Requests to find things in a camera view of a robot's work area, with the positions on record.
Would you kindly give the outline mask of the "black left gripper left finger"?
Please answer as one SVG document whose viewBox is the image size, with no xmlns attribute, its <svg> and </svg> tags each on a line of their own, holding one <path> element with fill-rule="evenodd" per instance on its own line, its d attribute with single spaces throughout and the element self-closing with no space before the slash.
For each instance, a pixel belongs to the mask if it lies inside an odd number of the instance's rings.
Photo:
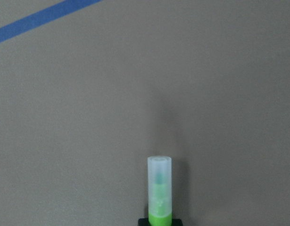
<svg viewBox="0 0 290 226">
<path fill-rule="evenodd" d="M 138 226 L 149 226 L 149 219 L 148 218 L 138 219 Z"/>
</svg>

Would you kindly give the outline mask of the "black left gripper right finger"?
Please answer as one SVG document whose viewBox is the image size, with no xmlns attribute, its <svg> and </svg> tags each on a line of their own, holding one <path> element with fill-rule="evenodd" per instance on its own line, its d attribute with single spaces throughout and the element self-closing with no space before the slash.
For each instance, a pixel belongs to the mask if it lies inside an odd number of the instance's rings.
<svg viewBox="0 0 290 226">
<path fill-rule="evenodd" d="M 179 218 L 173 218 L 171 226 L 182 226 L 182 220 Z"/>
</svg>

